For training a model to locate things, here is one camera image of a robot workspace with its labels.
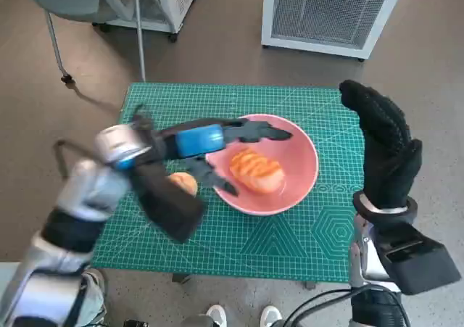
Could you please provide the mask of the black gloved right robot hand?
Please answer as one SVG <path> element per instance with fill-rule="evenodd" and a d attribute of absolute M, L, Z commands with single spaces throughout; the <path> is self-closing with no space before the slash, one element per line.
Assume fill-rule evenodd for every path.
<path fill-rule="evenodd" d="M 380 210 L 407 206 L 422 165 L 422 141 L 410 135 L 404 112 L 377 90 L 353 80 L 339 84 L 341 103 L 356 112 L 365 139 L 363 193 Z"/>

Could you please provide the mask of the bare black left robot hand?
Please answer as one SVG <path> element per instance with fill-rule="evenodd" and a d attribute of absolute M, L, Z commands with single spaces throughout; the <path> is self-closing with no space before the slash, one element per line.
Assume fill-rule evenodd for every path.
<path fill-rule="evenodd" d="M 185 160 L 190 174 L 202 183 L 238 196 L 236 187 L 215 172 L 205 155 L 222 151 L 235 141 L 248 144 L 263 139 L 286 141 L 292 134 L 264 120 L 205 118 L 160 131 L 152 129 L 150 136 L 158 144 L 162 160 Z"/>

